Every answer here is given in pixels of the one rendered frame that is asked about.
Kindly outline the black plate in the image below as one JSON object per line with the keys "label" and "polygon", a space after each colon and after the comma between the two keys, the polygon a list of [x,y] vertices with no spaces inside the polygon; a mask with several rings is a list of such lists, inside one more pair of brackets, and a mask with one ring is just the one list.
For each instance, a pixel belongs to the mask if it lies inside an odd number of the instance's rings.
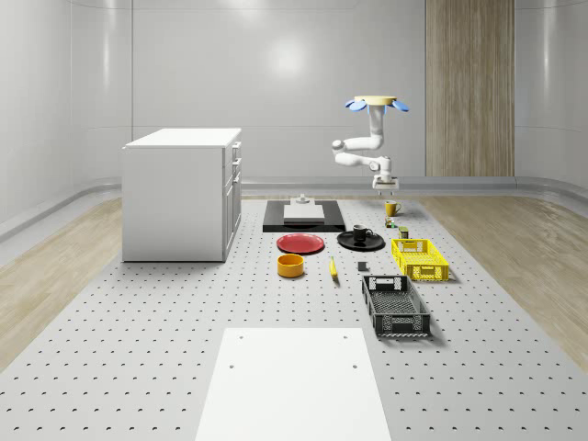
{"label": "black plate", "polygon": [[370,252],[382,249],[385,246],[384,239],[376,233],[368,233],[366,240],[358,242],[354,238],[354,233],[341,232],[337,236],[337,242],[346,249],[359,251],[359,252]]}

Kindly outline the yellow basket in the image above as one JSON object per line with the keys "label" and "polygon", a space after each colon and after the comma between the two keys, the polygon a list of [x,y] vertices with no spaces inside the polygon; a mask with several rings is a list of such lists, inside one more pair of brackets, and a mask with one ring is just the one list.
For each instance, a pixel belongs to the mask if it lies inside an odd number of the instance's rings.
{"label": "yellow basket", "polygon": [[393,239],[391,253],[412,280],[448,280],[448,262],[428,239]]}

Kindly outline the red plate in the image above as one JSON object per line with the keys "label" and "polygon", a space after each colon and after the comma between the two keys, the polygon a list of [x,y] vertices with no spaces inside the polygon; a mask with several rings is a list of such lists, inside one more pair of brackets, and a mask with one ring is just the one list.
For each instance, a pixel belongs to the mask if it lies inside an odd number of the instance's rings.
{"label": "red plate", "polygon": [[324,248],[324,241],[314,234],[291,233],[279,237],[277,247],[288,254],[315,254]]}

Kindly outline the dark grey basket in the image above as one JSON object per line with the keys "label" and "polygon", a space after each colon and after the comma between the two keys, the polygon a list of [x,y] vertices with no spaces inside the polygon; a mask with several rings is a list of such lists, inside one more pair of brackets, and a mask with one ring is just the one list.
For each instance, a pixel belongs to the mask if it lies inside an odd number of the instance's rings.
{"label": "dark grey basket", "polygon": [[430,334],[430,312],[407,276],[363,276],[362,290],[377,335]]}

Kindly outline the yellow bowl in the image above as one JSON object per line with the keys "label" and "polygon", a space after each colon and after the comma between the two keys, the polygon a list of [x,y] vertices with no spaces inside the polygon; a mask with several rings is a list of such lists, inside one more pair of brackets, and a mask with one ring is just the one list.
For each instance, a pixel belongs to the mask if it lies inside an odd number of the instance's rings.
{"label": "yellow bowl", "polygon": [[299,277],[304,272],[304,258],[299,254],[283,254],[277,259],[277,272],[282,277]]}

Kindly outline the white cabinet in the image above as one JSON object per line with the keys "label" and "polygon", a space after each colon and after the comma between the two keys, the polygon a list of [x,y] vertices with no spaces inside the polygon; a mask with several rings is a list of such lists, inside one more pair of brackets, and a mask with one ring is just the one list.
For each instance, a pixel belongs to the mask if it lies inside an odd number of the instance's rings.
{"label": "white cabinet", "polygon": [[123,148],[123,260],[226,260],[241,220],[241,134],[161,129]]}

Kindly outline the white board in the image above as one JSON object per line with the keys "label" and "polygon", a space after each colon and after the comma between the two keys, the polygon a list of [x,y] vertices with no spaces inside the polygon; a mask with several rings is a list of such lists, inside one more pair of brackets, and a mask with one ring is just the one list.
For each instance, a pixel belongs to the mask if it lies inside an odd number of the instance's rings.
{"label": "white board", "polygon": [[359,328],[228,328],[196,441],[390,441]]}

